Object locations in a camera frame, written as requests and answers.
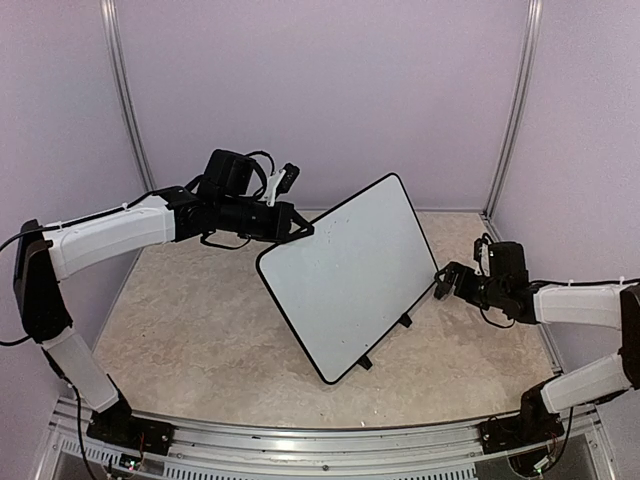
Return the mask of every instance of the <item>white board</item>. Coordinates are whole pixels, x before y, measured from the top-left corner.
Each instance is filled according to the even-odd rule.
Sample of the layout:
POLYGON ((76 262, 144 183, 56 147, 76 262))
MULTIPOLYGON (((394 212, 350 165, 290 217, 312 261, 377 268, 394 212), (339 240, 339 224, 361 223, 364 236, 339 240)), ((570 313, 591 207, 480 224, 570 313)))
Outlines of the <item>white board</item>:
POLYGON ((256 265, 322 380, 334 384, 407 313, 437 266, 400 178, 389 174, 256 265))

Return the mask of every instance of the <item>robotic arm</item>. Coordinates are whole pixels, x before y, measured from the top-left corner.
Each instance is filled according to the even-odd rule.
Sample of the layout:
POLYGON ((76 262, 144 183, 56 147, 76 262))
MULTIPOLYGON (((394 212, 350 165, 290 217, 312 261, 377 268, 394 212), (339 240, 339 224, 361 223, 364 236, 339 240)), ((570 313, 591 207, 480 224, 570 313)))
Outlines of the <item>robotic arm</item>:
POLYGON ((185 187, 158 190, 131 204, 69 222, 41 227, 31 220, 23 225, 14 273, 22 324, 42 346, 54 371, 74 385, 94 410, 88 436, 134 449, 144 438, 145 451, 166 455, 173 427, 132 416, 122 393, 75 332, 58 282, 148 245, 201 236, 204 245, 232 248, 208 242, 217 230, 235 232, 247 241, 272 243, 312 235, 313 226, 291 203, 276 201, 289 191, 298 174, 297 167, 287 164, 267 178, 250 156, 216 150, 204 174, 185 187), (262 186, 246 196, 254 172, 262 186), (292 232, 293 225, 300 228, 292 232))
POLYGON ((485 453, 543 442, 564 433, 559 413, 610 401, 640 388, 640 280, 593 283, 529 281, 522 245, 478 239, 474 259, 489 253, 489 275, 457 262, 436 275, 434 296, 455 296, 483 310, 498 308, 515 322, 598 325, 622 331, 622 348, 522 395, 520 413, 480 424, 485 453))

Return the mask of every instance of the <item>beige table surface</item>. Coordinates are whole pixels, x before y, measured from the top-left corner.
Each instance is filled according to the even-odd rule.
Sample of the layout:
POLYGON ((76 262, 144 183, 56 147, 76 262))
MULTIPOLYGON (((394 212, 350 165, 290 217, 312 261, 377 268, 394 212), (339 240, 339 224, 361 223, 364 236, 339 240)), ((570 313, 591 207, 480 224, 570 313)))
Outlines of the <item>beige table surface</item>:
MULTIPOLYGON (((478 215, 418 216, 440 267, 473 265, 478 215)), ((411 328, 370 353, 370 371, 326 385, 258 277, 264 248, 193 239, 144 250, 95 351, 134 409, 260 426, 416 425, 518 409, 522 392, 552 376, 536 327, 499 330, 463 300, 428 293, 411 328)))

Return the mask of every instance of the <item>table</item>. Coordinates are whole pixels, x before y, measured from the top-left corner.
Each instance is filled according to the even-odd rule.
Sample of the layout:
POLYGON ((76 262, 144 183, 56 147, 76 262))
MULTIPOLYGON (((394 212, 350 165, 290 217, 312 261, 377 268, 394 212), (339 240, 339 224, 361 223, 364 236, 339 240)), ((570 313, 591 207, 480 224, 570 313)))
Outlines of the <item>table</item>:
MULTIPOLYGON (((473 264, 485 231, 477 214, 418 217, 440 267, 473 264)), ((429 293, 413 325, 371 352, 371 370, 326 385, 255 270, 267 246, 224 251, 192 239, 142 252, 95 349, 134 409, 273 427, 420 425, 516 410, 553 375, 538 327, 500 330, 461 299, 429 293)))

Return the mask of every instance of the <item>white wall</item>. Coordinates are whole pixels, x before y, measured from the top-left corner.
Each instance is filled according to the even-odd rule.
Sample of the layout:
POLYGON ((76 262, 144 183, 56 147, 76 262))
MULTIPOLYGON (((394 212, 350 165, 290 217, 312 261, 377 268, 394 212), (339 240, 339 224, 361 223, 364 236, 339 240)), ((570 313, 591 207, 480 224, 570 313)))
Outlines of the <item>white wall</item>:
POLYGON ((526 0, 119 2, 127 73, 159 185, 216 147, 264 149, 328 207, 389 171, 420 208, 484 207, 515 87, 526 0))
MULTIPOLYGON (((97 0, 0 2, 0 243, 26 220, 75 218, 137 197, 138 180, 110 71, 97 0)), ((24 335, 0 255, 0 339, 24 335)), ((92 344, 133 257, 63 284, 92 344)), ((0 348, 0 478, 26 478, 62 382, 29 342, 0 348)))
MULTIPOLYGON (((640 4, 545 2, 523 124, 495 222, 533 277, 640 275, 640 4)), ((556 326, 574 369, 620 347, 556 326)), ((600 407, 625 479, 640 474, 640 393, 600 407)))

